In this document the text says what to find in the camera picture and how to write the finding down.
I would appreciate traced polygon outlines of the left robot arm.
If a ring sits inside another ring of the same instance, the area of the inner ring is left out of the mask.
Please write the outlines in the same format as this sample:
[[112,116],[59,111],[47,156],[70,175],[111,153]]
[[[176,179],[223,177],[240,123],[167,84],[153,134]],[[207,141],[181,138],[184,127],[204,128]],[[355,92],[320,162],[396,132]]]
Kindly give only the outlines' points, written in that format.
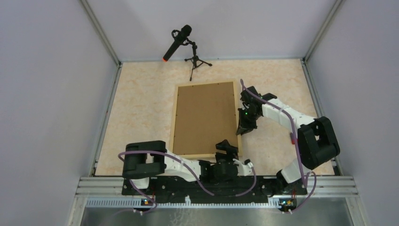
[[252,173],[251,167],[238,160],[238,148],[227,140],[216,144],[218,150],[215,162],[188,160],[171,153],[163,141],[132,143],[119,154],[123,161],[122,177],[133,182],[133,189],[139,194],[150,191],[151,177],[177,176],[187,182],[202,184],[224,182],[237,176]]

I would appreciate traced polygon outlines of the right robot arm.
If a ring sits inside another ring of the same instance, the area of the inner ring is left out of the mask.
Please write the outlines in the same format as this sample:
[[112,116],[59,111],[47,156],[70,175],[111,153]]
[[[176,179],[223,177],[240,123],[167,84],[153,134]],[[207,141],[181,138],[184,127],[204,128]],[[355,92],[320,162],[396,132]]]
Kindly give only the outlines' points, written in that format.
[[305,185],[313,169],[340,154],[340,146],[329,118],[308,116],[284,104],[274,94],[259,94],[253,86],[243,87],[240,95],[243,107],[238,109],[237,135],[255,130],[256,121],[260,117],[277,122],[291,133],[296,158],[276,174],[276,188],[280,193],[290,193],[298,181]]

